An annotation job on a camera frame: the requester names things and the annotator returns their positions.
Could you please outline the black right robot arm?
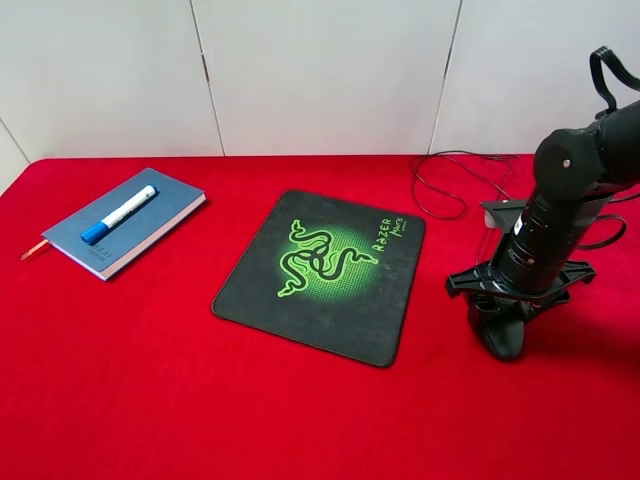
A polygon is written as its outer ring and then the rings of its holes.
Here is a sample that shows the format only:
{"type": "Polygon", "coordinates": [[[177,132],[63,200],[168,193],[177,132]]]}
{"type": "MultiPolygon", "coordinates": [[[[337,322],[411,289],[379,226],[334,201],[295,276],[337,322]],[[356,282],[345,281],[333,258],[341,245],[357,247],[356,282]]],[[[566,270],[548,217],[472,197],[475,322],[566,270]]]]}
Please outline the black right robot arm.
{"type": "Polygon", "coordinates": [[[446,281],[450,297],[465,296],[475,330],[525,323],[593,280],[594,269],[570,256],[611,198],[639,182],[638,103],[586,128],[553,131],[536,150],[534,178],[521,212],[502,223],[492,258],[446,281]]]}

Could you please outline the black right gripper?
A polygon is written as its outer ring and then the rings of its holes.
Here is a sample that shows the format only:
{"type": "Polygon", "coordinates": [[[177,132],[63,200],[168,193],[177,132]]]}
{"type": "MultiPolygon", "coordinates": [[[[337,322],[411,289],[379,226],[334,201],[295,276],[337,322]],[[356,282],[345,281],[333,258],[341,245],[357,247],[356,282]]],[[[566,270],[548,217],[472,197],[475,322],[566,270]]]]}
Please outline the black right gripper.
{"type": "Polygon", "coordinates": [[[450,297],[467,294],[469,326],[482,328],[493,318],[493,297],[522,300],[520,317],[527,324],[550,309],[545,301],[574,283],[590,283],[595,277],[593,267],[569,257],[596,216],[595,200],[527,200],[513,228],[502,232],[489,261],[446,280],[450,297]]]}

